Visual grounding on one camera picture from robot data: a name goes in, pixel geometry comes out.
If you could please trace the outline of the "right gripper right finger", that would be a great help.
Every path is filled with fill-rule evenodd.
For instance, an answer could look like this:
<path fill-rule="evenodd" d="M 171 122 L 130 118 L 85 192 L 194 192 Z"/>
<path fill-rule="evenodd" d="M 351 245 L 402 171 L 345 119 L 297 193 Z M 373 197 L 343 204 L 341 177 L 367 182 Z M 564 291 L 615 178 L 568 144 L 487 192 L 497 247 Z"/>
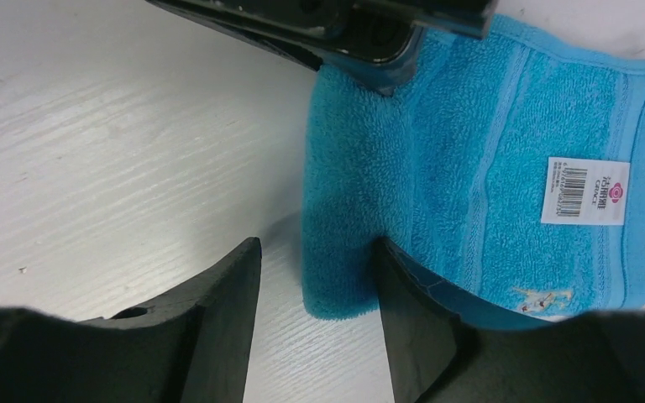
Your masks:
<path fill-rule="evenodd" d="M 372 272 L 397 402 L 645 402 L 645 311 L 522 315 L 388 238 L 374 243 Z"/>

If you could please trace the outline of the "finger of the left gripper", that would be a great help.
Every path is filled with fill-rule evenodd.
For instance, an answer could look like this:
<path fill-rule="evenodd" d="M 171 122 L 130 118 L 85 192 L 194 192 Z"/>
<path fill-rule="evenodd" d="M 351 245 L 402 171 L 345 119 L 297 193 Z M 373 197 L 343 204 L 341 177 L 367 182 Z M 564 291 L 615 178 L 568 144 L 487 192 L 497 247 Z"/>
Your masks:
<path fill-rule="evenodd" d="M 409 82 L 430 29 L 486 36 L 495 0 L 153 0 L 152 5 L 382 96 Z"/>

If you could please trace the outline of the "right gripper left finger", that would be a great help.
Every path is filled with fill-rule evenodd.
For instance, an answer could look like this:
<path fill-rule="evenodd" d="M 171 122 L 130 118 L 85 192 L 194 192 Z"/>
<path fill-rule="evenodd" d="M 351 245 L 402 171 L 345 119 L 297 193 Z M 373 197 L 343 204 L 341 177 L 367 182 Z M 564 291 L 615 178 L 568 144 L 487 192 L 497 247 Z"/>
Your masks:
<path fill-rule="evenodd" d="M 240 402 L 261 244 L 109 318 L 0 308 L 0 402 Z"/>

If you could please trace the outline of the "blue towel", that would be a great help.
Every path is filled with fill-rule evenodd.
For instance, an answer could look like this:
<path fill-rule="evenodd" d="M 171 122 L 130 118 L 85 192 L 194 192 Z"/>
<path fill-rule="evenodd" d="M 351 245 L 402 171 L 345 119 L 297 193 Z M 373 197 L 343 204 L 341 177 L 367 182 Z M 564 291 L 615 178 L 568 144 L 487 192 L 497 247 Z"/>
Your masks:
<path fill-rule="evenodd" d="M 391 97 L 331 65 L 312 93 L 302 298 L 319 319 L 378 306 L 372 243 L 532 316 L 645 306 L 645 60 L 508 17 L 433 31 Z"/>

